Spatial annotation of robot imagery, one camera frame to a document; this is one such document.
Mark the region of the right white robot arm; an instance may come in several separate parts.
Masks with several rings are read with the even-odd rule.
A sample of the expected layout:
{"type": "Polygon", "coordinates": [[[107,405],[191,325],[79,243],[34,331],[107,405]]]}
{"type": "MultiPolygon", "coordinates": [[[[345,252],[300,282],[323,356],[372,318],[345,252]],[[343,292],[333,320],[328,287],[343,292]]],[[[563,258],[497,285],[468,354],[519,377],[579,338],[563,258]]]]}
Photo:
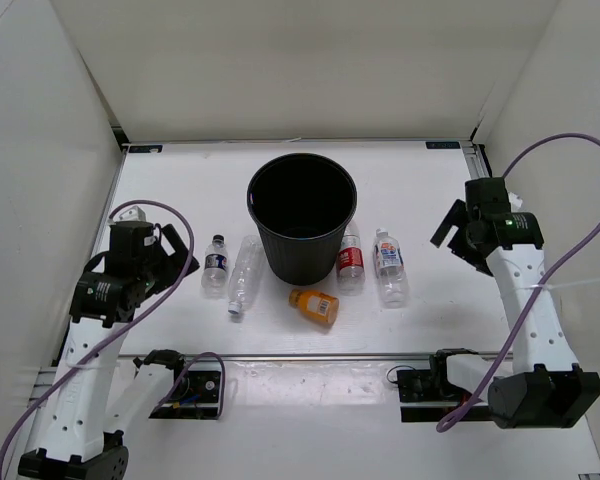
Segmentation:
{"type": "Polygon", "coordinates": [[[436,429],[459,423],[479,402],[501,429],[575,426],[600,396],[600,376],[586,372],[569,346],[550,292],[544,238],[537,218],[513,210],[501,177],[465,184],[431,242],[495,279],[509,327],[496,359],[469,350],[440,350],[431,359],[429,387],[450,400],[469,399],[436,429]]]}

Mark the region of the small clear black-cap bottle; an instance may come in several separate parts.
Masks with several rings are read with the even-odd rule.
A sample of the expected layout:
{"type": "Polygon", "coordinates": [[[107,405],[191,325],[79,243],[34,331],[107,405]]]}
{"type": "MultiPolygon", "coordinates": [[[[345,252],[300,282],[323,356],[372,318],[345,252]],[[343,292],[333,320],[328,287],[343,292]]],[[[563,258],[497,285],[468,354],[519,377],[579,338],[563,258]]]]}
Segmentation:
{"type": "Polygon", "coordinates": [[[213,236],[206,248],[201,278],[202,293],[208,298],[220,298],[228,281],[228,251],[221,234],[213,236]]]}

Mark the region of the red label clear bottle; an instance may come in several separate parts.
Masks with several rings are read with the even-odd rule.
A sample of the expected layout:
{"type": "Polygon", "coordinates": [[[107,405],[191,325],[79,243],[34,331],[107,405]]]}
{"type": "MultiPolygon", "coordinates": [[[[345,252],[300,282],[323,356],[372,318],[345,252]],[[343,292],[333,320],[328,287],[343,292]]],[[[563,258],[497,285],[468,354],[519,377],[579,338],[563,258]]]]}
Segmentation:
{"type": "Polygon", "coordinates": [[[357,225],[351,221],[345,228],[336,258],[336,276],[340,290],[346,295],[358,295],[365,282],[361,239],[357,225]]]}

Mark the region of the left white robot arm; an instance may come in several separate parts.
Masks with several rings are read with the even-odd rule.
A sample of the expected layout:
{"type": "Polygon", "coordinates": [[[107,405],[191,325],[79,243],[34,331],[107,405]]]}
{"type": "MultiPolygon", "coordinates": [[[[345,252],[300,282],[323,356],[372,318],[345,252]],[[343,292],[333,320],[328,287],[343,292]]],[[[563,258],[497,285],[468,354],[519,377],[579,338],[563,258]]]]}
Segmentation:
{"type": "Polygon", "coordinates": [[[20,457],[20,476],[123,478],[133,422],[148,417],[162,398],[185,396],[190,377],[178,352],[153,351],[139,380],[110,405],[118,355],[141,304],[164,299],[198,269],[192,250],[192,241],[183,241],[171,224],[111,224],[108,250],[85,265],[76,284],[63,359],[54,383],[34,403],[46,406],[49,424],[39,445],[20,457]]]}

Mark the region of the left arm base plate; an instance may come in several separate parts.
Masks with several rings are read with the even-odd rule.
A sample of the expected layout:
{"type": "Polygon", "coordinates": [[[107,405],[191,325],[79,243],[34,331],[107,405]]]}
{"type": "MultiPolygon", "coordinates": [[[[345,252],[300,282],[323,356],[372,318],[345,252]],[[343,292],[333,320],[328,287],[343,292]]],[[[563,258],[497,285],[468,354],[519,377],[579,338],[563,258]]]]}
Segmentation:
{"type": "Polygon", "coordinates": [[[169,398],[151,414],[161,420],[219,420],[224,409],[226,369],[218,361],[194,364],[169,398]]]}

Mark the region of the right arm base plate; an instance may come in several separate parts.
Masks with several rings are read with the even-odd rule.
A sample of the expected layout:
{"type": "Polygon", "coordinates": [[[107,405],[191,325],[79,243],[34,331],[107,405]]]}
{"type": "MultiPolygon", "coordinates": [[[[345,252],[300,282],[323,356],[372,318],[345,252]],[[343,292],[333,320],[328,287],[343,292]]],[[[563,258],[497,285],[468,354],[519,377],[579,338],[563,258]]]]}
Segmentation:
{"type": "Polygon", "coordinates": [[[429,368],[397,365],[385,377],[397,388],[402,423],[437,423],[471,396],[459,387],[438,387],[429,368]]]}

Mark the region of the tall clear crushed bottle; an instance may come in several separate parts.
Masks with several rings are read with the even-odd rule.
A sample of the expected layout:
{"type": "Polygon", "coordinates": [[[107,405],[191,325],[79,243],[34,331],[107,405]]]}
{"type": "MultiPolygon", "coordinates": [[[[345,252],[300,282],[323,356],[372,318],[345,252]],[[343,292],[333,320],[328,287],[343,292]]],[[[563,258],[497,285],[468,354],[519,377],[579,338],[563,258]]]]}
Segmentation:
{"type": "Polygon", "coordinates": [[[246,236],[241,243],[238,257],[228,287],[228,312],[241,316],[253,304],[260,285],[265,253],[261,239],[246,236]]]}

